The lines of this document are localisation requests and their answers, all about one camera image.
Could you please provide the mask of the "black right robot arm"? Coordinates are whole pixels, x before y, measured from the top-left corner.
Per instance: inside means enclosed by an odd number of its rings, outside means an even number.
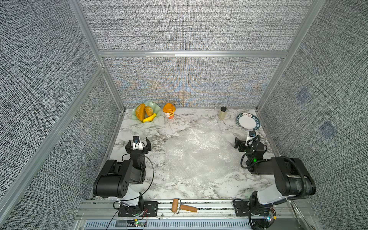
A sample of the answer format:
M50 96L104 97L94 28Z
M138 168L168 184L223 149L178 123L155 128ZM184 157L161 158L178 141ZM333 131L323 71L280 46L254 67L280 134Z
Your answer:
M240 166L253 175L273 175L275 183L251 194L247 207L249 213L260 216L277 204L312 196L316 185L299 158L286 156L265 159L268 147L260 135L248 140L235 138L234 148L242 152Z

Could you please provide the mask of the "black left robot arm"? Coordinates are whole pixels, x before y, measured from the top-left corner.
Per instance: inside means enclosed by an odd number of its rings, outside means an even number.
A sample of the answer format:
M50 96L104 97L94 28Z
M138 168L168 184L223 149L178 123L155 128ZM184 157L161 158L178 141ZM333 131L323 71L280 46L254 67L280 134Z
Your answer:
M134 136L125 149L129 159L120 162L107 160L94 182L93 195L118 198L113 208L117 210L119 217L148 217L153 207L144 201L144 193L135 191L130 185L145 181L146 155L151 151L151 142L146 139L143 143L139 136Z

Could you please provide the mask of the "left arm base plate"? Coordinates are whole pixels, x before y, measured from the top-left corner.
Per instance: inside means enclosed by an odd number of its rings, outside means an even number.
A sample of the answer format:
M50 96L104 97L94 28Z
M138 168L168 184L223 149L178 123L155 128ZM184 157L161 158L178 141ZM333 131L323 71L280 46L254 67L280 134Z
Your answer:
M118 210L118 217L143 218L144 214L148 217L157 217L158 204L157 201L144 201L137 206L128 206L122 203Z

